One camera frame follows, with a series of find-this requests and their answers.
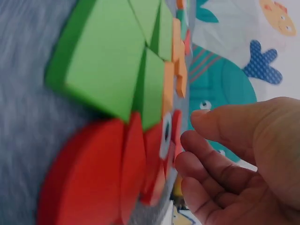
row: green foam block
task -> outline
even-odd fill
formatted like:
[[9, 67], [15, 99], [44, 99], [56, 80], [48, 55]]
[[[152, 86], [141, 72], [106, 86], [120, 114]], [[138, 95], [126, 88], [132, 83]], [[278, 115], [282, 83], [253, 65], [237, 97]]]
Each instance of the green foam block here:
[[187, 30], [188, 30], [186, 11], [179, 9], [177, 11], [176, 17], [181, 22], [181, 39], [185, 40], [187, 35]]
[[161, 121], [165, 63], [146, 48], [140, 65], [133, 110], [142, 116], [143, 130]]
[[58, 42], [46, 83], [129, 121], [143, 49], [144, 36], [127, 0], [80, 0]]
[[162, 1], [160, 6], [160, 23], [159, 23], [159, 44], [158, 55], [167, 61], [172, 60], [172, 37], [173, 37], [173, 16], [166, 5]]
[[151, 44], [160, 2], [161, 0], [129, 0], [148, 45]]
[[172, 59], [173, 16], [165, 1], [162, 1], [158, 10], [150, 49], [160, 58]]

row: toy fish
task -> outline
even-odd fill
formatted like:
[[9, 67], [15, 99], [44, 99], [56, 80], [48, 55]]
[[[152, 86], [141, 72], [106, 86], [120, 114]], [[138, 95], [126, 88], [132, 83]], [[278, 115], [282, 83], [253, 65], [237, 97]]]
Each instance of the toy fish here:
[[286, 7], [272, 0], [260, 0], [259, 3], [266, 19], [275, 30], [286, 36], [296, 35], [296, 28]]
[[[245, 73], [231, 61], [200, 46], [193, 45], [193, 62], [189, 70], [189, 113], [198, 109], [215, 109], [222, 105], [249, 104], [257, 101]], [[212, 147], [237, 162], [239, 158], [217, 142]]]
[[45, 82], [110, 119], [62, 148], [41, 187], [38, 225], [126, 225], [138, 199], [158, 203], [181, 151], [175, 76], [183, 98], [185, 45], [165, 1], [78, 1]]

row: orange foam block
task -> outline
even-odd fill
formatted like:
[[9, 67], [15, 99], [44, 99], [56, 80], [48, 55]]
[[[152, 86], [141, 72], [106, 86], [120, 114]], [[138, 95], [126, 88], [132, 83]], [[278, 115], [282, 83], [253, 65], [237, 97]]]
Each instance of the orange foam block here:
[[176, 62], [180, 56], [181, 44], [181, 22], [173, 18], [173, 42], [172, 42], [172, 62]]
[[175, 63], [175, 74], [177, 75], [176, 92], [179, 97], [185, 98], [187, 92], [188, 71], [185, 62], [185, 45], [181, 41], [179, 60]]
[[151, 183], [151, 187], [147, 193], [144, 193], [141, 196], [140, 201], [149, 206], [155, 206], [163, 193], [165, 187], [165, 172], [162, 163], [160, 163], [158, 171], [156, 173], [156, 177], [154, 181]]
[[124, 123], [113, 119], [67, 142], [43, 183], [38, 225], [110, 225], [118, 218], [123, 133]]
[[145, 178], [146, 152], [143, 140], [141, 116], [131, 114], [130, 124], [125, 128], [123, 165], [121, 172], [120, 217], [126, 225], [135, 208]]
[[172, 62], [165, 62], [162, 118], [173, 108], [174, 73], [174, 64]]
[[177, 8], [185, 9], [186, 8], [186, 0], [177, 0]]
[[185, 46], [185, 55], [189, 55], [191, 53], [191, 31], [187, 30], [186, 39], [184, 40]]

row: play mat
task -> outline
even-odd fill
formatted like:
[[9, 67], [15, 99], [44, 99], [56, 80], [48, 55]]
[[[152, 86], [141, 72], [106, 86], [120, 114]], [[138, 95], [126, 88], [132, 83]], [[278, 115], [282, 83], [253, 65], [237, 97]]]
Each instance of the play mat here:
[[[300, 98], [299, 7], [291, 0], [196, 0], [190, 114], [279, 96]], [[211, 144], [239, 161], [224, 146]]]

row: cartoon eye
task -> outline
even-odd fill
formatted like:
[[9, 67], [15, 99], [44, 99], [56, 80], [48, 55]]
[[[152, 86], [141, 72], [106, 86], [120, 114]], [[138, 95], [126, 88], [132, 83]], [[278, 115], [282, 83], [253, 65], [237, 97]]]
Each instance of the cartoon eye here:
[[159, 157], [164, 160], [166, 159], [170, 147], [171, 142], [171, 131], [172, 131], [172, 117], [170, 113], [164, 117], [163, 120], [163, 129], [162, 129], [162, 136], [160, 142], [160, 150], [159, 150]]
[[200, 109], [211, 109], [210, 101], [203, 101], [200, 103]]
[[225, 151], [224, 151], [224, 150], [218, 150], [218, 152], [219, 152], [221, 155], [223, 155], [223, 156], [226, 156], [226, 154], [225, 154]]

